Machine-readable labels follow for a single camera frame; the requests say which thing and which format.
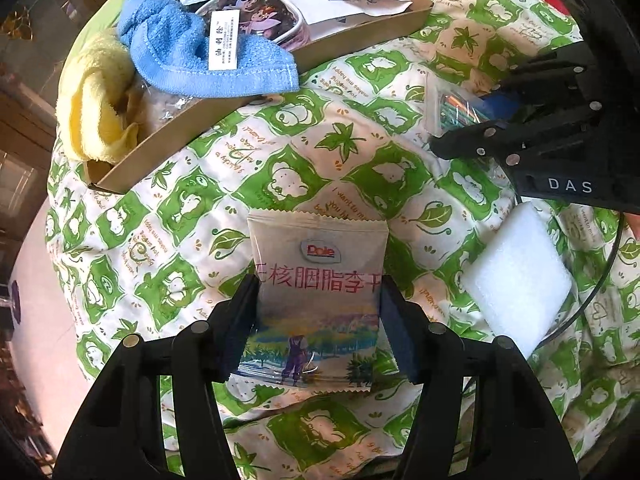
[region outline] towel label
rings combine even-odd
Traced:
[[[214,10],[209,35],[209,70],[238,68],[240,9]]]

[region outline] bag of colored sticks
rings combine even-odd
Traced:
[[[427,132],[435,137],[493,119],[490,106],[481,98],[433,72],[427,72],[424,115]]]
[[[238,374],[319,392],[368,390],[386,222],[252,210],[248,224],[260,292]]]

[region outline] patterned fabric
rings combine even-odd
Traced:
[[[94,378],[129,333],[171,336],[230,297],[253,270],[249,208],[388,221],[385,257],[406,298],[458,334],[493,335],[460,287],[513,206],[494,162],[438,160],[423,127],[427,69],[486,91],[525,56],[579,38],[540,0],[434,0],[425,27],[325,63],[299,92],[232,113],[125,196],[93,192],[56,144],[46,239]],[[599,279],[618,215],[534,200],[575,282],[559,319]],[[585,315],[530,359],[577,458],[612,431],[638,397],[640,244],[628,230]],[[246,378],[214,386],[244,478],[352,474],[406,442],[420,394],[380,339],[369,393],[313,395]],[[465,398],[454,470],[465,463],[473,396]],[[168,450],[177,449],[171,383],[162,380]],[[170,453],[172,469],[179,455]]]

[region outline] dole logo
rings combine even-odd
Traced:
[[[300,250],[307,260],[316,264],[338,264],[341,260],[338,248],[323,240],[304,240]]]

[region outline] white sponge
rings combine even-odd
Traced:
[[[507,335],[528,358],[571,290],[566,270],[533,204],[517,205],[462,275],[495,335]]]

